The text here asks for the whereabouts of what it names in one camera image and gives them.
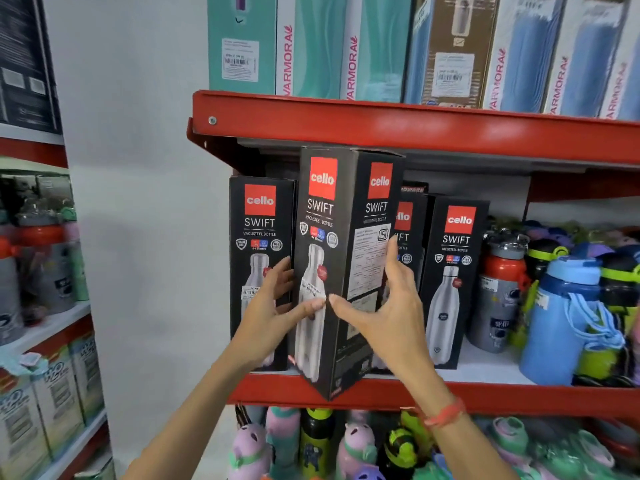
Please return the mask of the person's left forearm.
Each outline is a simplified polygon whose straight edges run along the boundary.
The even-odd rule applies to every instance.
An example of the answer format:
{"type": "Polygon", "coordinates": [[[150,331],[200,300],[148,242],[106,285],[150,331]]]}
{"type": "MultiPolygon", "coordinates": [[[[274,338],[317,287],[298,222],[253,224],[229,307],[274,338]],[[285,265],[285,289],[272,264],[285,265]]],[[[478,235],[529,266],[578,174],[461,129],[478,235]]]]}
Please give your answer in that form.
{"type": "Polygon", "coordinates": [[[229,343],[121,480],[192,480],[229,396],[255,366],[254,345],[229,343]]]}

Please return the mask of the blue and white box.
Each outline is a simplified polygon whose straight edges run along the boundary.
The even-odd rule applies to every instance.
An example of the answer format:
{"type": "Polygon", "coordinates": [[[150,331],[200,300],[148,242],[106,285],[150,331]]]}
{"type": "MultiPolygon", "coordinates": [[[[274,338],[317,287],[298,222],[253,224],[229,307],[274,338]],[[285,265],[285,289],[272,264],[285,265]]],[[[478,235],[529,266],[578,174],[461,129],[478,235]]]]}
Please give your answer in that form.
{"type": "Polygon", "coordinates": [[[628,10],[598,117],[640,123],[640,4],[628,10]]]}
{"type": "Polygon", "coordinates": [[[629,0],[564,0],[541,112],[596,118],[629,0]]]}
{"type": "Polygon", "coordinates": [[[539,113],[564,0],[499,0],[482,109],[539,113]]]}

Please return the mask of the person's right hand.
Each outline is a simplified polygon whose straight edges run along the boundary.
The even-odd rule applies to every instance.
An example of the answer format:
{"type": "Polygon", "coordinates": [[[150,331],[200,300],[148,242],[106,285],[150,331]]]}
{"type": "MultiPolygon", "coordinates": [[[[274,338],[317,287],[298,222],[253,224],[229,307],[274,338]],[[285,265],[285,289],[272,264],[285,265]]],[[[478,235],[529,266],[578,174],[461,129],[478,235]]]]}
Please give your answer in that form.
{"type": "Polygon", "coordinates": [[[411,269],[397,259],[397,236],[388,241],[385,272],[388,299],[374,313],[374,337],[365,339],[395,377],[396,372],[416,369],[421,363],[433,368],[426,345],[422,302],[411,269]]]}

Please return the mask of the green slim bottle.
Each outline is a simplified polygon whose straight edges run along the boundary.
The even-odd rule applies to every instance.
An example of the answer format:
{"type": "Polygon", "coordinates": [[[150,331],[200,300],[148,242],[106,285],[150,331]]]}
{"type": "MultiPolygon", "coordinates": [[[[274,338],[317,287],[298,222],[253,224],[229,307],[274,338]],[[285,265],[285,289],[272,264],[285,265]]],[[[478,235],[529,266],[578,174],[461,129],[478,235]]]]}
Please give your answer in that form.
{"type": "Polygon", "coordinates": [[[63,223],[68,251],[71,262],[72,282],[76,301],[89,301],[89,290],[84,270],[84,258],[81,249],[79,226],[76,210],[73,207],[60,209],[60,218],[63,223]]]}

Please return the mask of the red metal shelf rack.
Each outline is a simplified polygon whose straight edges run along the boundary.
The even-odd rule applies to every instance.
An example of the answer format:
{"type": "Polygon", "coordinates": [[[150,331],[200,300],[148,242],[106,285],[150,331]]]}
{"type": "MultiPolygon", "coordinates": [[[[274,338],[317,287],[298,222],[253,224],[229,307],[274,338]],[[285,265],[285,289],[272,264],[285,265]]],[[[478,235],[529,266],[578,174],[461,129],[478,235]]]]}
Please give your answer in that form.
{"type": "MultiPolygon", "coordinates": [[[[640,123],[341,102],[199,90],[186,136],[234,172],[262,176],[268,157],[306,144],[394,150],[415,169],[532,173],[526,203],[640,196],[640,123]]],[[[640,424],[640,388],[526,385],[516,364],[472,347],[448,375],[471,413],[620,419],[640,424]]]]}

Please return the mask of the red wrist band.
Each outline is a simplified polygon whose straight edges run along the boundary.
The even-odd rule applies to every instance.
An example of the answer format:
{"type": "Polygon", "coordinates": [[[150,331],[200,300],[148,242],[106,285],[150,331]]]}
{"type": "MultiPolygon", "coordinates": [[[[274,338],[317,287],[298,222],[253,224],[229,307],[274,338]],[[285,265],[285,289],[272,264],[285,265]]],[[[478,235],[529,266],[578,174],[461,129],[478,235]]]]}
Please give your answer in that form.
{"type": "Polygon", "coordinates": [[[452,404],[443,407],[441,411],[431,417],[428,417],[425,412],[423,412],[418,406],[416,406],[414,409],[418,418],[420,418],[424,427],[427,429],[443,428],[457,421],[461,415],[466,413],[465,404],[459,397],[456,397],[455,401],[452,404]]]}

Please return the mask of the tall black bottle box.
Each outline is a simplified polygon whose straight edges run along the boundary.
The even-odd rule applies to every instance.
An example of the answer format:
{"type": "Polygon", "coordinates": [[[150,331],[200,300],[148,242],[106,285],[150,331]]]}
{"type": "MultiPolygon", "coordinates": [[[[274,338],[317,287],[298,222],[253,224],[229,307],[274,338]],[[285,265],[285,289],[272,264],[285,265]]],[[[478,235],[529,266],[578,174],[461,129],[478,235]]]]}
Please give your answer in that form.
{"type": "Polygon", "coordinates": [[[297,324],[291,355],[297,370],[327,401],[371,369],[371,346],[336,315],[328,297],[344,298],[365,312],[380,305],[405,163],[405,156],[382,150],[301,149],[294,297],[299,303],[323,298],[325,304],[297,324]]]}

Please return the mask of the dark printed box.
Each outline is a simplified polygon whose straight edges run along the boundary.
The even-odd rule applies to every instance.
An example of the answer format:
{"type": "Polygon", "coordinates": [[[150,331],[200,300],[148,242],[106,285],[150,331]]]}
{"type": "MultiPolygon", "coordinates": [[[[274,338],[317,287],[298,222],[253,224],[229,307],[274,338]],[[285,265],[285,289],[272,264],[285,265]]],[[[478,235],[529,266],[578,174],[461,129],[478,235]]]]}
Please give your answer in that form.
{"type": "Polygon", "coordinates": [[[0,0],[0,123],[63,133],[43,0],[0,0]]]}

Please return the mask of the white printed box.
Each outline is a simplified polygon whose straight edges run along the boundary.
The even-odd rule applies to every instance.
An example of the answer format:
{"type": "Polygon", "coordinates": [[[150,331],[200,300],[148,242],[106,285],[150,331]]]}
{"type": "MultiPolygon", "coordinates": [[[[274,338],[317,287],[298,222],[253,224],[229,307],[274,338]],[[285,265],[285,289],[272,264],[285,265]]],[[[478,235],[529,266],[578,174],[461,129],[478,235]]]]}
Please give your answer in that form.
{"type": "Polygon", "coordinates": [[[38,480],[51,462],[30,379],[0,369],[0,480],[38,480]]]}
{"type": "Polygon", "coordinates": [[[48,361],[43,375],[32,379],[47,444],[54,461],[59,460],[85,423],[68,345],[61,341],[33,348],[48,361]]]}
{"type": "Polygon", "coordinates": [[[81,412],[84,423],[88,426],[105,407],[94,332],[77,334],[68,348],[81,412]]]}

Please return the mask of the teal and white box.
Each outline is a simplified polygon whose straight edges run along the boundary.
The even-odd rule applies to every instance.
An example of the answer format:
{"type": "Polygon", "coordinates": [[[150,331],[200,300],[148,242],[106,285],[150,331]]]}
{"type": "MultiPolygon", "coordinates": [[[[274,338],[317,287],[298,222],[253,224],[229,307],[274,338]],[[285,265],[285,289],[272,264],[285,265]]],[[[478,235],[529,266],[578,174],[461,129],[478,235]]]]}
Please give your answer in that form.
{"type": "Polygon", "coordinates": [[[400,103],[413,0],[347,0],[340,98],[400,103]]]}
{"type": "Polygon", "coordinates": [[[277,0],[275,94],[339,99],[348,0],[277,0]]]}

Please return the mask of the black and lime bottle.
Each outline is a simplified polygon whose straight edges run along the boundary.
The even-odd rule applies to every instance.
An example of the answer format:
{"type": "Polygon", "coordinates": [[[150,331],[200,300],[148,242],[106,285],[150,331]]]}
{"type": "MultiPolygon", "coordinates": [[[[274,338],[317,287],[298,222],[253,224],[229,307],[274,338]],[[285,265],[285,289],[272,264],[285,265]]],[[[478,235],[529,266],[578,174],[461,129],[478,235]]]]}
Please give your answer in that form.
{"type": "Polygon", "coordinates": [[[531,314],[537,297],[540,280],[547,272],[549,263],[570,253],[569,249],[550,238],[531,241],[524,256],[526,287],[521,295],[516,324],[512,327],[509,342],[522,351],[527,342],[531,314]]]}

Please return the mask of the white shelf rack red edge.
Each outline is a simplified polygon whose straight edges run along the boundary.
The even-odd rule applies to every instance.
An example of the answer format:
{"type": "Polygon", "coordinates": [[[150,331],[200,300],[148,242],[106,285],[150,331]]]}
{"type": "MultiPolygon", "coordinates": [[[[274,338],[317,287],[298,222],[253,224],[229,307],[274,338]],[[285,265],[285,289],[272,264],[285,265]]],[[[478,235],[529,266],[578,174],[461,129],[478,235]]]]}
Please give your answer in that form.
{"type": "MultiPolygon", "coordinates": [[[[68,174],[65,143],[61,135],[0,123],[0,166],[26,172],[68,174]]],[[[78,302],[71,310],[46,317],[23,338],[4,347],[9,355],[21,354],[52,339],[61,339],[73,325],[92,325],[88,301],[78,302]]],[[[108,416],[105,408],[92,418],[81,434],[69,443],[59,458],[37,480],[78,480],[76,473],[94,453],[109,443],[108,416]]]]}

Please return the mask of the grey bottle orange collar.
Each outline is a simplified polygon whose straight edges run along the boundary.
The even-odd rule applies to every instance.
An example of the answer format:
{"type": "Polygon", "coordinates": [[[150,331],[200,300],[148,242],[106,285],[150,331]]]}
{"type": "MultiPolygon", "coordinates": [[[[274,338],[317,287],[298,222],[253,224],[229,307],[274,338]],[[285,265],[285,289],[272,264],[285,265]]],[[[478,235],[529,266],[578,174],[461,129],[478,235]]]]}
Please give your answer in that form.
{"type": "Polygon", "coordinates": [[[13,231],[5,209],[0,207],[0,346],[20,339],[25,332],[16,263],[19,249],[13,231]]]}
{"type": "Polygon", "coordinates": [[[20,284],[32,304],[47,315],[76,305],[65,229],[44,200],[28,199],[17,214],[20,284]]]}

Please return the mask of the person's right forearm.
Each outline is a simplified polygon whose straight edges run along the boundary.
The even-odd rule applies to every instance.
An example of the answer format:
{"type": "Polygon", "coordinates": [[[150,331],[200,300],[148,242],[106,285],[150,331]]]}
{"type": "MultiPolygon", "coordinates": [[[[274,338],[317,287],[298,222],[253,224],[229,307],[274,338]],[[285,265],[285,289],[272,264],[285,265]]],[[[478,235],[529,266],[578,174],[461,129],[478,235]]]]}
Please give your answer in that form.
{"type": "MultiPolygon", "coordinates": [[[[409,391],[415,407],[420,407],[428,417],[457,397],[428,363],[407,372],[396,372],[396,377],[409,391]]],[[[443,428],[427,430],[435,438],[455,480],[520,480],[467,412],[443,428]]]]}

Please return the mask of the cluster of mixed kids bottles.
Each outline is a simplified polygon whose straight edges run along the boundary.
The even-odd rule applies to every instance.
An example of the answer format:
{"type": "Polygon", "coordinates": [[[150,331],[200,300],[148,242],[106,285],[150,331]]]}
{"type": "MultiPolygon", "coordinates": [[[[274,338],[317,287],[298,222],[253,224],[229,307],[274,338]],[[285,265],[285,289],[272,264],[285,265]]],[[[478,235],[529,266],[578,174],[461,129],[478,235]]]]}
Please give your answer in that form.
{"type": "Polygon", "coordinates": [[[620,350],[585,351],[580,357],[572,385],[600,387],[630,387],[628,367],[616,372],[620,355],[628,350],[628,334],[640,302],[640,261],[627,250],[613,250],[603,243],[581,242],[566,245],[560,238],[552,238],[570,251],[568,255],[579,258],[596,258],[601,271],[600,300],[613,314],[616,328],[623,332],[625,345],[620,350]]]}

